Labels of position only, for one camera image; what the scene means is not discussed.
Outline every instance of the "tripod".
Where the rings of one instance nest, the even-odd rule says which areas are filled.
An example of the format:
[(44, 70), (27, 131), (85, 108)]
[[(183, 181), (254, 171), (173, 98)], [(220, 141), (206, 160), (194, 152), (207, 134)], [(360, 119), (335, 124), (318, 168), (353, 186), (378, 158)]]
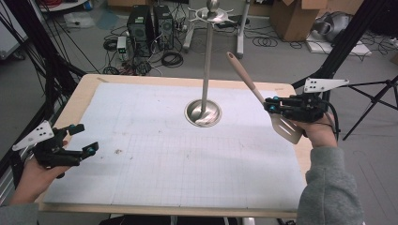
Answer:
[[(354, 91), (359, 92), (360, 94), (363, 94), (364, 96), (368, 97), (371, 102), (373, 103), (369, 109), (366, 110), (366, 112), (363, 114), (363, 116), (360, 117), (360, 120), (348, 131), (348, 133), (345, 135), (345, 137), (343, 138), (343, 140), (345, 141), (348, 136), (352, 133), (352, 131), (354, 131), (354, 129), (360, 124), (360, 122), (365, 118), (365, 116), (371, 111), (371, 109), (378, 103), (380, 102), (381, 104), (388, 106), (390, 108), (393, 108), (394, 110), (398, 111), (398, 91), (397, 91), (397, 83), (398, 81), (398, 75), (392, 79), (392, 81), (390, 80), (386, 80), (384, 82), (364, 82), (364, 83), (357, 83), (357, 84), (349, 84), (346, 85), (345, 87), (349, 87), (351, 89), (353, 89)], [(374, 97), (364, 93), (363, 91), (360, 91), (358, 88), (356, 88), (356, 86), (363, 86), (363, 85), (372, 85), (372, 84), (381, 84), (384, 83), (386, 86), (381, 89), (381, 91), (379, 93), (377, 93), (377, 95), (375, 95)], [(391, 89), (394, 89), (394, 94), (395, 94), (395, 102), (397, 106), (393, 106), (383, 100), (381, 100), (381, 98)]]

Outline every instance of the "vertical metal rod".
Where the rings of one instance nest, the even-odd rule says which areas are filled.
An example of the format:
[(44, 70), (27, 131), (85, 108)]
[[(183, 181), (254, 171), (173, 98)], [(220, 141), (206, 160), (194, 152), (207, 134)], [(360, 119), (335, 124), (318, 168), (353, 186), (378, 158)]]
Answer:
[(211, 24), (211, 22), (208, 22), (207, 23), (206, 54), (205, 54), (205, 77), (203, 79), (201, 113), (204, 113), (206, 111), (206, 105), (207, 105), (207, 89), (208, 89), (208, 79), (210, 77), (210, 61), (211, 61), (212, 43), (213, 43), (213, 25)]

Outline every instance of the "table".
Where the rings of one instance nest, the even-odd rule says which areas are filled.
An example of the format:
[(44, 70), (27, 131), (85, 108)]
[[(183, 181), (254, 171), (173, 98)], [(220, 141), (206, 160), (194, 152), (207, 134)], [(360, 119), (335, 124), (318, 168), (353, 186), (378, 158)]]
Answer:
[[(90, 99), (94, 96), (100, 83), (135, 83), (147, 85), (188, 86), (201, 87), (202, 80), (156, 78), (156, 77), (126, 77), (108, 75), (85, 75), (73, 93), (64, 111), (54, 125), (56, 128), (66, 127), (79, 123)], [(257, 83), (259, 90), (275, 91), (278, 96), (286, 97), (294, 94), (289, 84)], [(209, 87), (247, 89), (243, 82), (209, 81)], [(296, 156), (302, 175), (309, 170), (311, 150), (310, 143), (302, 139), (296, 146)], [(180, 215), (180, 216), (217, 216), (217, 217), (269, 217), (294, 218), (295, 211), (275, 211), (260, 209), (211, 209), (211, 208), (184, 208), (184, 207), (156, 207), (156, 206), (129, 206), (129, 205), (97, 205), (75, 203), (44, 203), (43, 196), (38, 199), (39, 209), (42, 211), (60, 212), (91, 212), (91, 213), (118, 213), (118, 214), (151, 214), (151, 215)]]

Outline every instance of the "cardboard box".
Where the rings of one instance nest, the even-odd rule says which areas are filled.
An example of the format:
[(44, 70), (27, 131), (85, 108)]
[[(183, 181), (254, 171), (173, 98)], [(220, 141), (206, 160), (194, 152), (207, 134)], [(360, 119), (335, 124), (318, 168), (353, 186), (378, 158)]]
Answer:
[(108, 0), (110, 7), (132, 7), (134, 5), (151, 5), (151, 0)]
[(328, 0), (275, 0), (269, 16), (278, 36), (286, 41), (304, 41)]
[(392, 59), (390, 60), (392, 63), (398, 65), (398, 53), (395, 54)]
[(327, 7), (319, 10), (318, 16), (322, 16), (327, 11), (342, 11), (354, 15), (362, 3), (363, 0), (329, 0)]
[(250, 1), (249, 15), (251, 16), (266, 16), (271, 13), (272, 6), (255, 4), (254, 0)]

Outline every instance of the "white bracket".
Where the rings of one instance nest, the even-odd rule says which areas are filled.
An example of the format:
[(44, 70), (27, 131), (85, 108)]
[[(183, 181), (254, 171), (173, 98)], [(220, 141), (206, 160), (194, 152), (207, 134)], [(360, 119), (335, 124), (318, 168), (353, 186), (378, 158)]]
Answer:
[(54, 136), (50, 123), (44, 120), (38, 127), (24, 137), (20, 142), (12, 146), (12, 150), (18, 151), (29, 145), (41, 143), (45, 140), (51, 139)]
[(349, 80), (333, 80), (333, 79), (311, 79), (308, 78), (304, 84), (304, 93), (325, 92), (333, 88), (347, 85)]

